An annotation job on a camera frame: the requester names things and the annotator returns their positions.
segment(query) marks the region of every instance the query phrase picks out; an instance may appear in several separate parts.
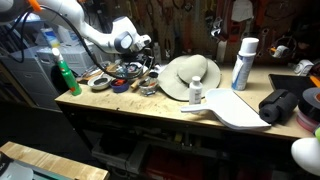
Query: floor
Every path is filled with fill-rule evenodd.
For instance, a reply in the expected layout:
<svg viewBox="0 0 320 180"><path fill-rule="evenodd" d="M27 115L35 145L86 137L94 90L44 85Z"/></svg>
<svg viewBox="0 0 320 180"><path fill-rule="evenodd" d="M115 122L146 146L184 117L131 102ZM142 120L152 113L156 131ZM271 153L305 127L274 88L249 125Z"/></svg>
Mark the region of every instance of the floor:
<svg viewBox="0 0 320 180"><path fill-rule="evenodd" d="M0 146L8 141L99 168L62 113L0 102ZM118 180L111 175L111 180Z"/></svg>

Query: cable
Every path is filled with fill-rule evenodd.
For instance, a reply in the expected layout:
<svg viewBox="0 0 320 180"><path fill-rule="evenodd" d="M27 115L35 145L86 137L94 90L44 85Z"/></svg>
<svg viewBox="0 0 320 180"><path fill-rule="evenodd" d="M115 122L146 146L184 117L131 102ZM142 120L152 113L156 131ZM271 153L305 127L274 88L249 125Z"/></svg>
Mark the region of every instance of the cable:
<svg viewBox="0 0 320 180"><path fill-rule="evenodd" d="M18 63L24 62L24 46L23 46L23 34L24 34L24 26L26 24L26 21L28 19L28 16L32 13L32 10L29 10L27 14L24 16L22 25L21 25L21 31L20 31L20 51L21 51L21 61L17 61Z"/></svg>
<svg viewBox="0 0 320 180"><path fill-rule="evenodd" d="M70 26L70 28L74 31L74 33L75 33L75 34L77 35L77 37L79 38L80 42L82 43L84 49L85 49L86 52L88 53L88 55L89 55L89 57L91 58L91 60L93 61L93 63L94 63L102 72L104 72L104 73L108 74L109 76L114 77L114 78L116 78L116 79L126 79L126 80L137 78L137 77L139 77L139 76L142 74L143 68L141 68L141 70L140 70L136 75L134 75L134 76L132 76L132 77L120 77L120 76L116 76L116 75L114 75L114 74L106 71L106 69L103 68L102 65L97 62L96 58L93 56L93 54L92 54L91 51L89 50L87 44L85 43L83 37L81 36L81 34L79 33L79 31L75 28L75 26L70 22L69 19L67 19L65 16L63 16L63 15L60 14L59 12L57 12L57 11L55 11L55 10L47 7L47 6L40 5L40 7L43 8L43 9L49 10L49 11L55 13L55 14L57 14L59 17L61 17L61 18ZM27 10L26 10L24 13L30 14L30 13L32 13L32 12L33 12L33 8L32 8L32 7L28 7ZM152 62L151 62L151 64L150 64L149 68L152 67L153 58L151 59L151 61L152 61Z"/></svg>
<svg viewBox="0 0 320 180"><path fill-rule="evenodd" d="M11 31L13 31L16 26L20 23L21 19L23 18L23 16L29 11L30 9L26 9L24 10L21 15L16 19L15 23L12 25L12 27L7 31L7 33L5 34L5 36L8 36L9 33L11 33Z"/></svg>

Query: green bottle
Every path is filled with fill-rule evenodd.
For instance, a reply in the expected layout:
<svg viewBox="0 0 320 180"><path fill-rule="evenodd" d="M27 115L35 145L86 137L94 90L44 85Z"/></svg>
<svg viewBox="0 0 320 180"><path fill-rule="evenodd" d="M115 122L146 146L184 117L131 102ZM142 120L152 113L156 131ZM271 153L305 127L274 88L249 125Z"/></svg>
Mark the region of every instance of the green bottle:
<svg viewBox="0 0 320 180"><path fill-rule="evenodd" d="M58 48L52 48L52 53L55 56L58 66L60 68L61 74L66 81L69 90L71 91L71 94L76 96L81 94L82 89L79 86L78 82L76 81L76 78L74 77L72 71L68 67L68 64L63 60L63 57L59 51Z"/></svg>

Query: lamp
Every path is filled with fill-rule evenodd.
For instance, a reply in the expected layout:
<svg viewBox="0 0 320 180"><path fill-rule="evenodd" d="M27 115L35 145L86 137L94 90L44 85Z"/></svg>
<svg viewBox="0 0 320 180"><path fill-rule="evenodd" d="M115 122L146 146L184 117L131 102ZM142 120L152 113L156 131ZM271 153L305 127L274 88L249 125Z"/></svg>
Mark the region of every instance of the lamp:
<svg viewBox="0 0 320 180"><path fill-rule="evenodd" d="M316 129L315 136L293 142L291 155L302 169L320 176L320 128Z"/></svg>

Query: wooden board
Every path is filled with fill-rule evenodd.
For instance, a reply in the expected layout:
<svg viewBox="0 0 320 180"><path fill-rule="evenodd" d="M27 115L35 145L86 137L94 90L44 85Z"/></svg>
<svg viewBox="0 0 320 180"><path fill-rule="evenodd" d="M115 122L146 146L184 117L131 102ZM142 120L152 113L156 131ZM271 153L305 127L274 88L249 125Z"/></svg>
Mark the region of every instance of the wooden board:
<svg viewBox="0 0 320 180"><path fill-rule="evenodd" d="M77 180L106 180L109 172L14 142L7 142L0 148L7 156L44 170Z"/></svg>

